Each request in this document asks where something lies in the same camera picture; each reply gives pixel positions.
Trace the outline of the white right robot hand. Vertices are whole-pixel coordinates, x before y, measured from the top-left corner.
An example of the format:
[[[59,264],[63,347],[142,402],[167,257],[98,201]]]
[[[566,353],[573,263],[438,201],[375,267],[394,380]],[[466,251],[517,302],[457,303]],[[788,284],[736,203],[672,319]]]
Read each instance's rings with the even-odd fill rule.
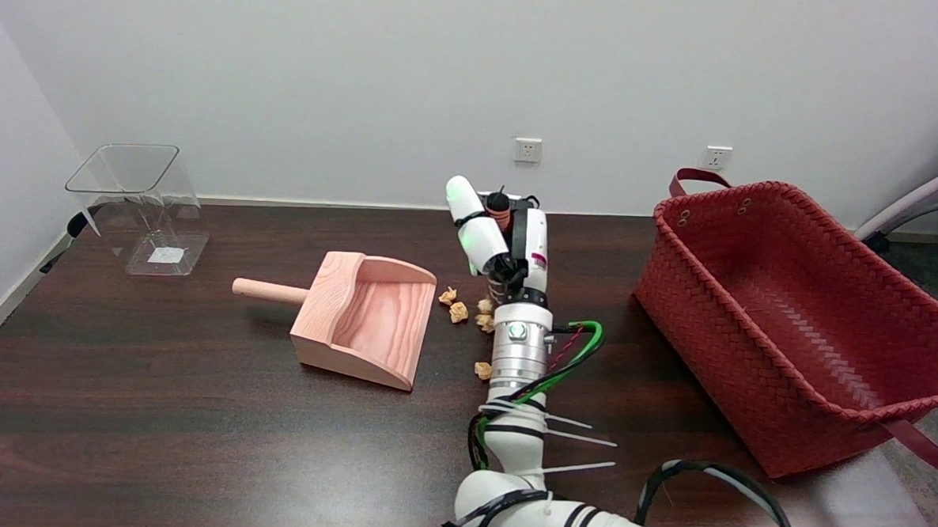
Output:
[[[508,302],[547,306],[549,227],[534,196],[504,189],[480,192],[463,176],[444,186],[471,273],[489,283],[495,307]]]

